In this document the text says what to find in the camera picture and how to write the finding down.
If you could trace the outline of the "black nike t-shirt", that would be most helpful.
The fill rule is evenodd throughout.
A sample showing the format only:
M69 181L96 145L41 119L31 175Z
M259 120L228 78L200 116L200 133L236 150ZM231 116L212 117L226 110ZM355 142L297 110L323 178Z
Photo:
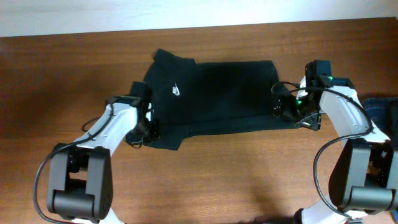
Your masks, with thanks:
M152 90L159 138L149 147L176 151L184 139L201 135L294 129L274 116L279 81L270 60L196 63L158 49L144 81Z

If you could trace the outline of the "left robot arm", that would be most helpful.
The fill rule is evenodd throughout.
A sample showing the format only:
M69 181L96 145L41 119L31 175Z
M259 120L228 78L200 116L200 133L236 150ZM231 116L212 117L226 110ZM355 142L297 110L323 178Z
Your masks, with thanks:
M157 137L151 94L148 84L134 82L129 94L106 102L104 113L84 135L54 147L47 159L47 210L59 215L61 223L121 222L111 208L111 156L122 141L141 147Z

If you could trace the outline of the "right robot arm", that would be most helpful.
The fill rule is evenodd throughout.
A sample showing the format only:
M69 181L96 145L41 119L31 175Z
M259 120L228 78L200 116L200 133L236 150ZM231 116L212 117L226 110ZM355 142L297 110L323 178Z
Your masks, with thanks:
M397 210L397 145L371 120L348 78L331 74L327 60L305 66L305 76L293 89L277 82L275 115L298 127L318 131L322 116L331 120L338 137L324 144L313 160L313 181L320 200L297 210L291 223L362 223L368 215ZM343 149L331 173L328 194L318 182L318 160L331 145Z

